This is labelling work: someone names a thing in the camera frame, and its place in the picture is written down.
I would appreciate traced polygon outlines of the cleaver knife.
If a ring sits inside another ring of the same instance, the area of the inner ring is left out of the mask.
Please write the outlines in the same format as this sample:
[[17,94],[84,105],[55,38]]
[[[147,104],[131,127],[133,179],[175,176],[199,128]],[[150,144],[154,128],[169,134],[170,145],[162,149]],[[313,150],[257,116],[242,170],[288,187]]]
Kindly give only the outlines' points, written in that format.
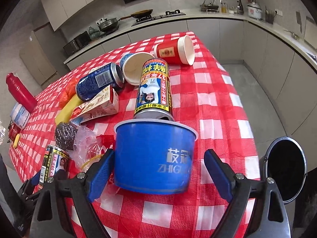
[[302,25],[302,21],[301,21],[301,14],[299,11],[296,11],[296,20],[297,20],[297,24],[300,27],[300,33],[303,32],[303,25]]

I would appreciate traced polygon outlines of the black trash bin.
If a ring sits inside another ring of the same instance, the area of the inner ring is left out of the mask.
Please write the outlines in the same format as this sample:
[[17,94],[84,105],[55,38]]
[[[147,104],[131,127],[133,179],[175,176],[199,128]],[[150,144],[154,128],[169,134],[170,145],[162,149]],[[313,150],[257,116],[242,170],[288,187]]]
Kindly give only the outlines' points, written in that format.
[[303,149],[293,138],[283,136],[273,140],[259,160],[262,179],[274,179],[284,204],[300,194],[307,176],[307,163]]

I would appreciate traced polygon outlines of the white rice cooker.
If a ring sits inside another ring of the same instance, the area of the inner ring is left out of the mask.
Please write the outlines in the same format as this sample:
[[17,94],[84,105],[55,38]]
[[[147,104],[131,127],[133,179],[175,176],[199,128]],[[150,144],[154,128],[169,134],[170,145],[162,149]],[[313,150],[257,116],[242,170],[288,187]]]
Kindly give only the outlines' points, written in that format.
[[262,9],[257,3],[254,3],[254,2],[248,3],[247,8],[248,8],[248,16],[250,18],[254,18],[258,20],[262,19]]

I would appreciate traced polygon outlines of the steel wool scrubber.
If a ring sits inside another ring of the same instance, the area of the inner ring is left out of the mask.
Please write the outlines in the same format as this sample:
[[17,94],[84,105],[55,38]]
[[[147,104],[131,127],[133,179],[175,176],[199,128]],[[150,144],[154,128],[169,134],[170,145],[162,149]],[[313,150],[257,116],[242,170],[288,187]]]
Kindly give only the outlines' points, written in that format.
[[78,129],[73,124],[60,122],[55,129],[56,146],[64,151],[72,151],[77,132]]

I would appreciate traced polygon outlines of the orange oil bottle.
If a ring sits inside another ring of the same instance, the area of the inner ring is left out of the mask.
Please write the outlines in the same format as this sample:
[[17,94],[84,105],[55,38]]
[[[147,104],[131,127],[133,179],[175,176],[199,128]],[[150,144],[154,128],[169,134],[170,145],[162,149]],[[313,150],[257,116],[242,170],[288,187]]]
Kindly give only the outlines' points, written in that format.
[[227,3],[221,2],[221,12],[227,13]]

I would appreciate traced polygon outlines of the gas stove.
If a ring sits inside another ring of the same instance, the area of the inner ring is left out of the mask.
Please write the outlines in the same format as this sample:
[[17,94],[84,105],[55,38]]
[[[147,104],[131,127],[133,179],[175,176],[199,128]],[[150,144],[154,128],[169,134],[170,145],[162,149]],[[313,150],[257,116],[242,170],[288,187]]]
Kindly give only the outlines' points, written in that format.
[[153,20],[176,17],[176,16],[185,16],[185,13],[177,9],[175,11],[166,11],[165,14],[158,15],[158,16],[152,16],[150,14],[149,16],[144,16],[140,19],[136,19],[135,23],[133,23],[132,26],[140,25],[140,24],[146,23],[146,22],[151,22]]

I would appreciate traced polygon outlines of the white cutting board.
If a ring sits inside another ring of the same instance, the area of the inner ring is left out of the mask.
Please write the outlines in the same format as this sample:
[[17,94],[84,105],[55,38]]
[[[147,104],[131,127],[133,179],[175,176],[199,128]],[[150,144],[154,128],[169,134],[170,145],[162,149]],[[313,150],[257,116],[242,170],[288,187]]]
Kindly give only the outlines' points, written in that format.
[[308,16],[306,17],[304,40],[311,48],[317,49],[317,25],[316,22]]

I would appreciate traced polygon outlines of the white blue paper bowl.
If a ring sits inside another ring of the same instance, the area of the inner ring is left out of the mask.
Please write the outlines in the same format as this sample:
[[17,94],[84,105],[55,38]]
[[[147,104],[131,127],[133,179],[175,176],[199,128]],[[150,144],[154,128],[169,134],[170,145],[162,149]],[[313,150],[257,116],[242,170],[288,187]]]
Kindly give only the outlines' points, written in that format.
[[119,62],[119,66],[122,69],[124,79],[134,86],[138,86],[140,83],[142,68],[146,61],[154,58],[147,52],[136,52],[125,54]]

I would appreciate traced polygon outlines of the white blue jar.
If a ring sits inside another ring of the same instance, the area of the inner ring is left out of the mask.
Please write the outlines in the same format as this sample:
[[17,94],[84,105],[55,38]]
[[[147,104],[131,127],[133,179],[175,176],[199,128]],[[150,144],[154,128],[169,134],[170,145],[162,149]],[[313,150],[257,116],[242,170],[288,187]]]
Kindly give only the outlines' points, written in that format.
[[10,113],[11,120],[23,130],[29,121],[30,113],[20,103],[16,103]]

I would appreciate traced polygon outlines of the black lidded pan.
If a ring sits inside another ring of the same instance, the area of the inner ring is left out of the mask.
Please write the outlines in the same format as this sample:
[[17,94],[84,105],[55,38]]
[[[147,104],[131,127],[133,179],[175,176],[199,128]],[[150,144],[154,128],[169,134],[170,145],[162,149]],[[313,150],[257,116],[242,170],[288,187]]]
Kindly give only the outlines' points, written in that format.
[[112,31],[119,25],[119,21],[120,20],[116,18],[106,19],[98,24],[98,28],[102,32]]

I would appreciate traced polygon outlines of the red paper cup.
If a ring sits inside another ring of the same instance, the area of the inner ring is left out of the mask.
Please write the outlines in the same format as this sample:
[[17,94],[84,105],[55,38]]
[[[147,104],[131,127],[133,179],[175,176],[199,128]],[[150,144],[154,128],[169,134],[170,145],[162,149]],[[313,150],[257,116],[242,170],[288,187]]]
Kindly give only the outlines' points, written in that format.
[[165,60],[169,65],[189,65],[195,61],[195,49],[192,39],[182,36],[174,40],[164,41],[154,47],[154,56]]

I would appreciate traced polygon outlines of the wok on stove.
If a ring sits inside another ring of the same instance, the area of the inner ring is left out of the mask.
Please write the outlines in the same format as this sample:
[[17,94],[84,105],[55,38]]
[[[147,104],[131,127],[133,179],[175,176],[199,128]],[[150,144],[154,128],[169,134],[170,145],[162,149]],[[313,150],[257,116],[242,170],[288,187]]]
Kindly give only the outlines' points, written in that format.
[[124,16],[124,17],[120,18],[120,20],[124,20],[124,19],[128,19],[128,18],[141,19],[141,18],[145,18],[145,17],[150,16],[152,14],[152,12],[153,12],[153,9],[142,10],[142,11],[134,12],[128,16]]

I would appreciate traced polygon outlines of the utensil holder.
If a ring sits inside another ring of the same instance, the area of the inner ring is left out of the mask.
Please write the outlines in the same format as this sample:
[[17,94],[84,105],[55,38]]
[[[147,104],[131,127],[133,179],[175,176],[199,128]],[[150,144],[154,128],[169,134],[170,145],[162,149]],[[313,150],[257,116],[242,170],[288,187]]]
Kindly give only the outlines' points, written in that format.
[[275,18],[277,15],[277,10],[268,10],[267,7],[265,7],[264,10],[264,17],[265,21],[269,24],[273,24]]

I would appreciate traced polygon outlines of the orange plastic bag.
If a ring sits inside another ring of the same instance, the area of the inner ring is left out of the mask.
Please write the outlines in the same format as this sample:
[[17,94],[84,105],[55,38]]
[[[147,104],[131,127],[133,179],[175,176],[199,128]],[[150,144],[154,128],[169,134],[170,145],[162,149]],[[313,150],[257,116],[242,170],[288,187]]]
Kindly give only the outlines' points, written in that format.
[[63,109],[68,103],[68,101],[70,101],[70,99],[76,94],[75,88],[78,82],[79,82],[79,78],[73,78],[67,83],[59,100],[60,109]]

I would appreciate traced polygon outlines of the black microwave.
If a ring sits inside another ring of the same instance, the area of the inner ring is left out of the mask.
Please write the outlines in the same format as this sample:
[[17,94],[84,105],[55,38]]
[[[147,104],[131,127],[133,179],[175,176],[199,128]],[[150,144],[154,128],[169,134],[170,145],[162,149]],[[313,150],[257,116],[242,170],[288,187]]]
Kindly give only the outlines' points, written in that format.
[[80,51],[83,47],[90,43],[91,39],[87,31],[76,36],[70,42],[68,42],[64,47],[64,51],[68,56],[75,54]]

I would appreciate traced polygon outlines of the dark wine bottle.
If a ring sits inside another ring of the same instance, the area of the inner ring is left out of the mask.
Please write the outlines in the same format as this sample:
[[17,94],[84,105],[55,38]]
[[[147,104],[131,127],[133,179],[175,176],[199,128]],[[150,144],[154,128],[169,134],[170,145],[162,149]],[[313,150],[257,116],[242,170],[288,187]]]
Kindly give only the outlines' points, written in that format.
[[243,4],[242,4],[242,1],[241,0],[238,0],[238,6],[236,8],[237,10],[237,14],[239,15],[244,15],[244,9],[243,9]]

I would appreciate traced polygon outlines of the blue Pepsi can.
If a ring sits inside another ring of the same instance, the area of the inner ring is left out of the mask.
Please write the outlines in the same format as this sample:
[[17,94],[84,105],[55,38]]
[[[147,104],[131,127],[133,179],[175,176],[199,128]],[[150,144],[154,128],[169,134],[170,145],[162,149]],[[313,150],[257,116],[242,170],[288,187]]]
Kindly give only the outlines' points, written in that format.
[[78,98],[84,102],[90,101],[107,86],[115,91],[124,87],[124,76],[118,64],[108,63],[82,77],[76,85]]

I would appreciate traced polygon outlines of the red bottle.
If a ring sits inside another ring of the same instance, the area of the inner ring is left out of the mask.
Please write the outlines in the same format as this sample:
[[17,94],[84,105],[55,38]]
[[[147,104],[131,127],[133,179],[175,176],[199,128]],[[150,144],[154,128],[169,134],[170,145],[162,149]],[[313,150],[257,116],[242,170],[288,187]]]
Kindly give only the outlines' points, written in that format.
[[38,101],[28,91],[21,80],[13,73],[8,73],[6,76],[6,84],[14,99],[20,103],[29,113],[32,113]]

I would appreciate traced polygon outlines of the yellow black drink can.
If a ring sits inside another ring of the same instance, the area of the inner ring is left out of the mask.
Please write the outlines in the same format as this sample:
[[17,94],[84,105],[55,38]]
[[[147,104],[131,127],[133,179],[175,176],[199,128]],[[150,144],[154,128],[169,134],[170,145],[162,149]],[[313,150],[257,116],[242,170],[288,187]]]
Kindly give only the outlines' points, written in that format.
[[134,118],[174,120],[169,65],[163,59],[153,58],[143,64]]

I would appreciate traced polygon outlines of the clear plastic bag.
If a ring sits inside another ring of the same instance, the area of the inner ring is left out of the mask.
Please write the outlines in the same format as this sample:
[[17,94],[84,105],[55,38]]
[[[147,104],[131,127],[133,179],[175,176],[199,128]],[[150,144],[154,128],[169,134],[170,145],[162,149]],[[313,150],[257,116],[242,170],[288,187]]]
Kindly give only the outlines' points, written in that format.
[[75,162],[76,169],[86,173],[93,163],[99,162],[108,149],[115,148],[113,135],[96,134],[82,126],[74,138],[70,158]]

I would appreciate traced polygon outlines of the red checkered tablecloth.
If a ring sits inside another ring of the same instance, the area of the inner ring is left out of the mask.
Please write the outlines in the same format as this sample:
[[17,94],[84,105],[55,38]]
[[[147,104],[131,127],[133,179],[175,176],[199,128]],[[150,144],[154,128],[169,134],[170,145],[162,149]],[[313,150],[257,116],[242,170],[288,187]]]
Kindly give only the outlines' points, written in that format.
[[[156,44],[179,36],[155,36],[120,46],[50,84],[37,96],[38,104],[21,131],[17,147],[9,149],[19,178],[27,180],[40,170],[45,149],[54,142],[59,101],[70,81],[102,65],[117,63],[127,53],[152,53]],[[260,177],[251,127],[229,74],[194,33],[189,36],[195,48],[194,64],[170,67],[174,119],[199,134],[189,188],[167,196],[122,189],[105,192],[93,206],[111,237],[211,236],[227,202],[219,196],[205,167],[207,149],[213,149],[235,172],[250,179]]]

